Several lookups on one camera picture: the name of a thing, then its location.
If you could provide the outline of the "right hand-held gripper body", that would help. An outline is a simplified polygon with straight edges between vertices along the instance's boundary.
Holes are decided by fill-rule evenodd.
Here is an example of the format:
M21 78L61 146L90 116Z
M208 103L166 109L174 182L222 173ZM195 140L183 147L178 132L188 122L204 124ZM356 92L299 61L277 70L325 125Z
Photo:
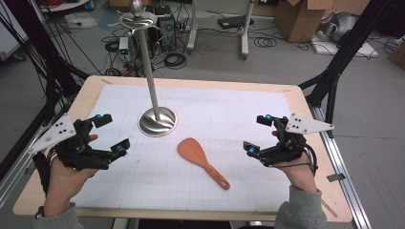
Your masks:
M316 167L316 154L307 144L304 135L330 131L334 129L334 125L298 114L277 118L279 126L275 128L278 133L278 142L275 146L261 151L261 162L266 167L273 166L277 163L293 161L305 153L309 158L310 167Z

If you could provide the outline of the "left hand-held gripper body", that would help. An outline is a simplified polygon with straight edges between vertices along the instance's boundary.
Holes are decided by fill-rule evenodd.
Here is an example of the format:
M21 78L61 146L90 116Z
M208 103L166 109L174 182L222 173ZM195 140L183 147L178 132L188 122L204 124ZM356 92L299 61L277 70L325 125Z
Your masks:
M53 146L57 156L67 167L107 170L112 162L112 152L93 149L89 143L94 124L90 118L72 122L65 113L40 137L35 144L40 149Z

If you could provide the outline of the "orange rice spatula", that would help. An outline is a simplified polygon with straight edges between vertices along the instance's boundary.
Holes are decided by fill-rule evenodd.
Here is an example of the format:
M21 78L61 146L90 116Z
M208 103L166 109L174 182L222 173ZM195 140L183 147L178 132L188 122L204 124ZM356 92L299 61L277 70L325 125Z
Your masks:
M224 190L230 188L230 183L226 178L209 163L198 140L192 137L186 138L179 143L177 150L182 157L204 168Z

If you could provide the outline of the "steel utensil stand with hooks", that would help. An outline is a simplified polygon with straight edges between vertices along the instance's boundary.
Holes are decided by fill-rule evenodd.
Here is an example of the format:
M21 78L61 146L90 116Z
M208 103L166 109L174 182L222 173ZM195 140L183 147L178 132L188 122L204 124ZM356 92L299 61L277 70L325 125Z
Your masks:
M158 17L144 9L141 0L129 0L128 11L122 12L117 24L128 29L138 38L144 77L146 78L151 108L144 108L137 115L139 131L149 137L164 137L171 134L178 124L177 114L170 108L160 106L158 102L152 64L148 51L146 33L156 26Z

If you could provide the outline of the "person's right hand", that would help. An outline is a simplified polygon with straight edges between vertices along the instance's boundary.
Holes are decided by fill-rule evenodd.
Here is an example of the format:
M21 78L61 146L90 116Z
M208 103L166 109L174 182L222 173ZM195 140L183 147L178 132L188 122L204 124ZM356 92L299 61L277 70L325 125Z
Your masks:
M293 161L277 163L273 167L281 170L296 189L311 194L318 192L314 175L310 169L309 158L305 153Z

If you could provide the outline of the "person's left hand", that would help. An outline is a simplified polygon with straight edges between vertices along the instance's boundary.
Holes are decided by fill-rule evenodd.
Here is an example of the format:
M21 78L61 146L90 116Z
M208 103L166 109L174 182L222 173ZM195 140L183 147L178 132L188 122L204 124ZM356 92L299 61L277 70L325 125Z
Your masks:
M78 171L65 167L55 156L51 162L50 184L43 205L43 216L57 217L71 208L71 199L77 195L85 182L97 173L97 169Z

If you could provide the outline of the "white grid mat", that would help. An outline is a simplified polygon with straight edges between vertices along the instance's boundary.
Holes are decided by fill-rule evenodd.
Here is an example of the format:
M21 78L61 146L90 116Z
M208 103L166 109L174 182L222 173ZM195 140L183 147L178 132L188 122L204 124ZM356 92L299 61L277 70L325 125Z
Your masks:
M286 176L247 156L243 143L263 149L276 144L271 128L258 115L288 116L282 93L159 87L159 104L178 116L175 130L149 137L137 126L137 115L151 106L144 86L107 85L92 110L113 121L95 131L96 149L108 149L128 138L126 156L86 182L74 200L80 207L275 212L288 200ZM204 168L177 150L186 138L201 144L209 163L230 183L224 190Z

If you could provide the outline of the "thin wooden strip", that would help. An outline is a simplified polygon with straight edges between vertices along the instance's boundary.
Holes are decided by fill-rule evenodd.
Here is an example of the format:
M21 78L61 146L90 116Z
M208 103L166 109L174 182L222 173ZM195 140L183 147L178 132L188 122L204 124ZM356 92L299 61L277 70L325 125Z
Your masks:
M327 209L330 214L337 219L338 215L336 214L336 212L321 198L321 204L322 206Z

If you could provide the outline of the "black flat device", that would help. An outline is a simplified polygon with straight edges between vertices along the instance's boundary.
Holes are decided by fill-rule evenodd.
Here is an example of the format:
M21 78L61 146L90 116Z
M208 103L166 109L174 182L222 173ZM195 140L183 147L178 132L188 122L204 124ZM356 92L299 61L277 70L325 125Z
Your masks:
M244 28L246 22L246 16L233 16L233 17L226 17L220 18L217 20L218 25L224 29L233 29L233 28Z

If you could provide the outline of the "large cardboard box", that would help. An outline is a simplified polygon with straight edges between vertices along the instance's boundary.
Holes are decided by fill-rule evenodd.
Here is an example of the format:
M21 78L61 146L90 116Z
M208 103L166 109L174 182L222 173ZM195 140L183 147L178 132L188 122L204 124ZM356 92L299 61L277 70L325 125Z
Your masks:
M288 42L309 42L333 0L279 0L274 23Z

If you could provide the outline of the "white foam board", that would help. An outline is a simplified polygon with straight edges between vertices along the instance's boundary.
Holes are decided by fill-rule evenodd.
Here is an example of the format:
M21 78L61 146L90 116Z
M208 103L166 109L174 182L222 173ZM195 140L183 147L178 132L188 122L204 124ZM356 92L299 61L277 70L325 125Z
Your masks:
M332 42L322 32L316 33L310 41L310 44L316 54L336 55L342 51L343 53L355 52L354 55L356 57L378 57L378 52L367 42L364 42L359 48L344 48L343 46L338 47L337 43Z

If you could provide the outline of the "black computer tower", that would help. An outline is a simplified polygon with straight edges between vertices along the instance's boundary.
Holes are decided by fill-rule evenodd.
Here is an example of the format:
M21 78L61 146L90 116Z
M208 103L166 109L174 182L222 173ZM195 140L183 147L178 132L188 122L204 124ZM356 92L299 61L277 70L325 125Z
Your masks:
M159 19L161 46L164 51L175 51L177 49L176 25L173 16Z

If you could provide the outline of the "round white table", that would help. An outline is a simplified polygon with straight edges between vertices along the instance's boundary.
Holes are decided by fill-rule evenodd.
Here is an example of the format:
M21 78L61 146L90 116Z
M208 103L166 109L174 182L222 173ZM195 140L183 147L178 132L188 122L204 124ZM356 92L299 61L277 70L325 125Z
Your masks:
M57 11L63 11L63 10L71 10L77 7L84 7L86 3L88 3L90 0L78 0L77 2L68 2L67 0L63 0L61 4L59 5L53 5L53 6L48 6L48 5L43 5L40 4L39 8L43 12L57 12Z

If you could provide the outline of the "small cardboard box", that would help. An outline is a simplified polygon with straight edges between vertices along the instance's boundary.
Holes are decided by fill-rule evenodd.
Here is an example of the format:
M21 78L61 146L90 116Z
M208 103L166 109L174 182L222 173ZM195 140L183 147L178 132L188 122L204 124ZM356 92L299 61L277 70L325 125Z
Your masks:
M405 70L405 37L402 38L401 43L389 56L389 60L401 69Z

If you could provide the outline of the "aluminium rail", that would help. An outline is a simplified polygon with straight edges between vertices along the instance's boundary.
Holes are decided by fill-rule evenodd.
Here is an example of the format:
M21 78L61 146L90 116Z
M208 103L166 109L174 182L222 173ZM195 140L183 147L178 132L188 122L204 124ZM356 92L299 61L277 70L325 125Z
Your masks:
M308 141L317 155L319 169L315 180L323 192L322 207L328 221L372 229L332 132L309 134Z
M47 145L40 149L35 144L66 112L65 108L56 106L54 114L47 117L45 108L42 108L0 163L0 209L13 195L23 175L31 169L32 157L38 152L44 153L49 148Z

